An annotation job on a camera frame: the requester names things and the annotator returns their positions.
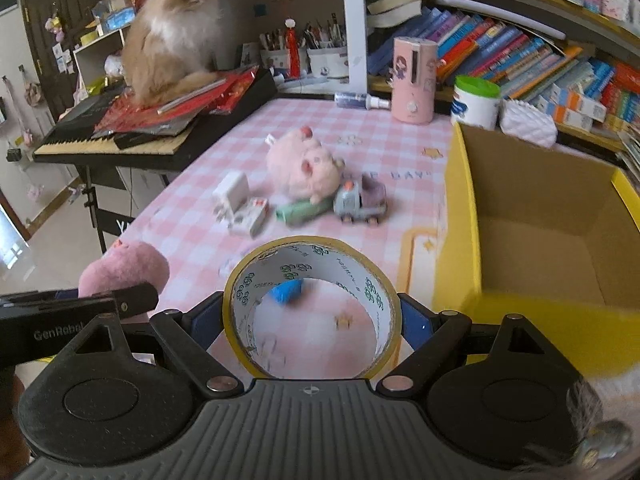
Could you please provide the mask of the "large pink plush pig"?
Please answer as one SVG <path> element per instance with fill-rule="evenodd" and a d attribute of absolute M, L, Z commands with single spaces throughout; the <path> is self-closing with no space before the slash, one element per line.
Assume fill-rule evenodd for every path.
<path fill-rule="evenodd" d="M 310 127 L 293 129 L 280 138 L 268 136 L 266 143 L 269 177 L 290 200 L 318 203 L 340 187 L 344 162 L 322 145 Z"/>

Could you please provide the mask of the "yellow packing tape roll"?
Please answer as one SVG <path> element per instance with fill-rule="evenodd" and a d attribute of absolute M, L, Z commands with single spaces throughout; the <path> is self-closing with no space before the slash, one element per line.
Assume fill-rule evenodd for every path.
<path fill-rule="evenodd" d="M 292 304 L 268 295 L 303 280 Z M 230 271 L 224 333 L 247 374 L 274 379 L 379 378 L 397 363 L 402 315 L 392 282 L 349 244 L 289 236 L 254 248 Z"/>

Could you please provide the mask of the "white jar green lid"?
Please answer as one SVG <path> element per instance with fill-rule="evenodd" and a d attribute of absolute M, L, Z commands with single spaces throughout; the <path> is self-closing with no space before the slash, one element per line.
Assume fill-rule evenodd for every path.
<path fill-rule="evenodd" d="M 494 130 L 498 122 L 501 90 L 498 84 L 480 77 L 458 75 L 450 107 L 453 124 Z"/>

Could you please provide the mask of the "mint green stapler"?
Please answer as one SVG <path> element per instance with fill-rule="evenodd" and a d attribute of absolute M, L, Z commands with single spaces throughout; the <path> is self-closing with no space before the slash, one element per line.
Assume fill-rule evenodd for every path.
<path fill-rule="evenodd" d="M 311 203 L 310 200 L 298 200 L 279 206 L 276 209 L 276 218 L 287 226 L 300 226 L 332 209 L 332 197 L 322 198 L 318 203 Z"/>

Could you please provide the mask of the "orange fluffy cat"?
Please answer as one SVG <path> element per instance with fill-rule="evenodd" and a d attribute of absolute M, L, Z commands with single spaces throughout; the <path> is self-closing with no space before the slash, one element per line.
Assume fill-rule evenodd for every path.
<path fill-rule="evenodd" d="M 219 37 L 218 0 L 145 0 L 122 50 L 136 103 L 164 105 L 218 80 Z"/>

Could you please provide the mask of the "pink cylindrical humidifier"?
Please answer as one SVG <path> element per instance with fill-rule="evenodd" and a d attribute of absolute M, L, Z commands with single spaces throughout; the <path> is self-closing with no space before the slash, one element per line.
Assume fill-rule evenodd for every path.
<path fill-rule="evenodd" d="M 413 125 L 433 120 L 437 63 L 436 42 L 411 37 L 394 40 L 393 118 Z"/>

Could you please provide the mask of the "yellow cardboard box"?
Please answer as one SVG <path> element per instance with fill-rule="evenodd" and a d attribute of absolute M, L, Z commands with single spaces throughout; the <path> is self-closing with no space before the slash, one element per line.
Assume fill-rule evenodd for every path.
<path fill-rule="evenodd" d="M 518 313 L 587 377 L 639 363 L 639 196 L 623 171 L 467 125 L 452 132 L 433 306 Z"/>

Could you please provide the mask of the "pink checkered tablecloth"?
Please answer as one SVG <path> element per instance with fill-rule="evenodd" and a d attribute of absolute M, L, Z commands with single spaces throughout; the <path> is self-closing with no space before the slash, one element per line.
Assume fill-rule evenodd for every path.
<path fill-rule="evenodd" d="M 240 382 L 381 379 L 404 346 L 399 278 L 431 285 L 452 125 L 277 99 L 119 239 L 168 262 L 157 311 L 222 304 L 193 338 Z"/>

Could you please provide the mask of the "small white staples box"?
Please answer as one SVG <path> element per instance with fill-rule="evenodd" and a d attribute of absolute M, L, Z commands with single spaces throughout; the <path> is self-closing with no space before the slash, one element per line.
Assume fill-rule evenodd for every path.
<path fill-rule="evenodd" d="M 235 211 L 228 225 L 234 235 L 255 237 L 267 217 L 269 202 L 266 198 L 250 197 Z"/>

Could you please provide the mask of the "row of colourful books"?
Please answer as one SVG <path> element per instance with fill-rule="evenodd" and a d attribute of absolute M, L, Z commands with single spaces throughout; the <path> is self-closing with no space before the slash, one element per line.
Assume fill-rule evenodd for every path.
<path fill-rule="evenodd" d="M 451 91 L 458 79 L 494 84 L 500 96 L 544 106 L 568 92 L 568 110 L 590 120 L 585 126 L 616 133 L 639 125 L 639 65 L 590 56 L 578 46 L 561 47 L 509 21 L 460 10 L 429 8 L 378 41 L 367 58 L 371 77 L 389 86 L 411 72 L 412 55 L 394 55 L 399 38 L 436 44 L 435 88 Z"/>

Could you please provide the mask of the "right white pen holder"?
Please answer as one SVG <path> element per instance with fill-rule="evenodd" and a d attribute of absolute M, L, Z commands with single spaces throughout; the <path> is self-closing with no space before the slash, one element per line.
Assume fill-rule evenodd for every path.
<path fill-rule="evenodd" d="M 307 51 L 311 73 L 316 77 L 342 79 L 349 76 L 346 47 L 309 49 Z"/>

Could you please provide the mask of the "white pen holder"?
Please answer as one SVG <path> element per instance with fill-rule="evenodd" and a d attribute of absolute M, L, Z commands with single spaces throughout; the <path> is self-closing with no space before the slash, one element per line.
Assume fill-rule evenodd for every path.
<path fill-rule="evenodd" d="M 290 56 L 288 55 L 288 49 L 281 50 L 260 50 L 260 59 L 262 60 L 262 66 L 267 70 L 275 70 L 276 72 L 290 71 Z"/>
<path fill-rule="evenodd" d="M 342 79 L 349 76 L 346 47 L 309 49 L 307 51 L 311 73 L 316 77 Z"/>

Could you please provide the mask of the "blue spray bottle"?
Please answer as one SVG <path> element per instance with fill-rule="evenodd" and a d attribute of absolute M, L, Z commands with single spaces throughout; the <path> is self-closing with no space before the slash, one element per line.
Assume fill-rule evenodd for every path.
<path fill-rule="evenodd" d="M 337 92 L 334 94 L 337 107 L 351 110 L 390 110 L 390 101 L 369 93 Z"/>

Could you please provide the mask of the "small blue pompom ball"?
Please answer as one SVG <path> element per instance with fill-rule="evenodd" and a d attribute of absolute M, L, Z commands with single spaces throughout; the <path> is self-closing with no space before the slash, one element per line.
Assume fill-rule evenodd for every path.
<path fill-rule="evenodd" d="M 274 286 L 273 289 L 268 292 L 268 295 L 277 304 L 284 306 L 285 304 L 292 304 L 293 301 L 296 301 L 303 293 L 303 290 L 303 280 L 289 280 Z"/>

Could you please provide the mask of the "white storage cube shelf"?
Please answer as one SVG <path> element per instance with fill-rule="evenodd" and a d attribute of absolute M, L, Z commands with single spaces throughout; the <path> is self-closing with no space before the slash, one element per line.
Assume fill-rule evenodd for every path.
<path fill-rule="evenodd" d="M 129 29 L 129 25 L 115 29 L 73 52 L 78 75 L 85 86 L 105 76 L 105 60 L 122 50 Z"/>

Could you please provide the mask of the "white wall charger plug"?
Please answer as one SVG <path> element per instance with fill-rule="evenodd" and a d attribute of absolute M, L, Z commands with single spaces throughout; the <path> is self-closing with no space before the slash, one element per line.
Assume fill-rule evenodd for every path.
<path fill-rule="evenodd" d="M 246 174 L 232 170 L 213 192 L 214 216 L 218 222 L 231 221 L 250 195 Z"/>

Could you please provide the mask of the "pink plush hair claw clip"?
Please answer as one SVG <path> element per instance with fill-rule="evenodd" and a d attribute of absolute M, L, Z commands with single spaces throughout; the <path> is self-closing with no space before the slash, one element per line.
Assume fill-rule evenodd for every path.
<path fill-rule="evenodd" d="M 78 297 L 111 299 L 128 323 L 146 322 L 170 277 L 168 260 L 145 242 L 114 245 L 82 271 Z"/>

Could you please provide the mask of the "white quilted pouch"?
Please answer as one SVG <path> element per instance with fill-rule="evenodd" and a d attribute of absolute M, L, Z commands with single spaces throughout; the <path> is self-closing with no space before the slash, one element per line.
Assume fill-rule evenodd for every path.
<path fill-rule="evenodd" d="M 558 129 L 552 117 L 523 101 L 502 101 L 499 127 L 508 136 L 542 148 L 552 148 L 558 138 Z"/>

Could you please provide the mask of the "keyboard stand black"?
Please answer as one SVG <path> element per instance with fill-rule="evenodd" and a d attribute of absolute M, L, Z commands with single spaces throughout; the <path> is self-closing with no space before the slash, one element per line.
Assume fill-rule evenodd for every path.
<path fill-rule="evenodd" d="M 107 237 L 121 237 L 144 205 L 134 192 L 131 168 L 78 166 L 77 169 L 84 185 L 81 191 L 84 207 L 104 254 L 108 248 Z"/>

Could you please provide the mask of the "grey purple toy truck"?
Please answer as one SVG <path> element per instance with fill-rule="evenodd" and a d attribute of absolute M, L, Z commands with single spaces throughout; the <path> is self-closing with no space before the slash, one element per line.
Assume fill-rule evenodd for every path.
<path fill-rule="evenodd" d="M 341 222 L 379 224 L 387 211 L 386 186 L 366 174 L 345 180 L 335 194 L 333 211 Z"/>

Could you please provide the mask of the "red chinese doll ornament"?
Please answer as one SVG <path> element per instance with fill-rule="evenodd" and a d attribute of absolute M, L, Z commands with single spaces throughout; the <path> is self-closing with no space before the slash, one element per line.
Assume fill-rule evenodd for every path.
<path fill-rule="evenodd" d="M 288 65 L 290 66 L 290 76 L 297 79 L 302 74 L 300 69 L 299 48 L 295 33 L 296 23 L 294 18 L 287 18 L 284 21 L 285 44 L 288 49 Z"/>

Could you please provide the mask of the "black Yamaha keyboard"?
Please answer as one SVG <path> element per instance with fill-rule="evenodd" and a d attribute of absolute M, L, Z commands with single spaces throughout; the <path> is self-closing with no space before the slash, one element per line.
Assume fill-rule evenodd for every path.
<path fill-rule="evenodd" d="M 180 171 L 277 94 L 269 70 L 232 70 L 192 98 L 140 108 L 116 87 L 72 108 L 32 158 L 42 164 Z"/>

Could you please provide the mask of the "left white pen holder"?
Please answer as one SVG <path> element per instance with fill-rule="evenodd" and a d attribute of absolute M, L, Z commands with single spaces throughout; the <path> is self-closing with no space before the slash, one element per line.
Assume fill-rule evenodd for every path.
<path fill-rule="evenodd" d="M 281 50 L 260 50 L 260 59 L 262 60 L 262 66 L 267 70 L 275 70 L 276 72 L 290 71 L 290 56 L 288 55 L 288 49 Z"/>

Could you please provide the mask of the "red foil paper stack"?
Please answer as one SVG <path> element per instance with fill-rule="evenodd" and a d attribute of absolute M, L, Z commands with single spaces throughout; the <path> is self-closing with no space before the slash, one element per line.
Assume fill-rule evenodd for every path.
<path fill-rule="evenodd" d="M 176 136 L 200 115 L 230 115 L 259 73 L 258 65 L 232 70 L 206 87 L 163 105 L 137 106 L 134 92 L 126 90 L 114 99 L 94 127 L 93 136 L 119 133 Z"/>

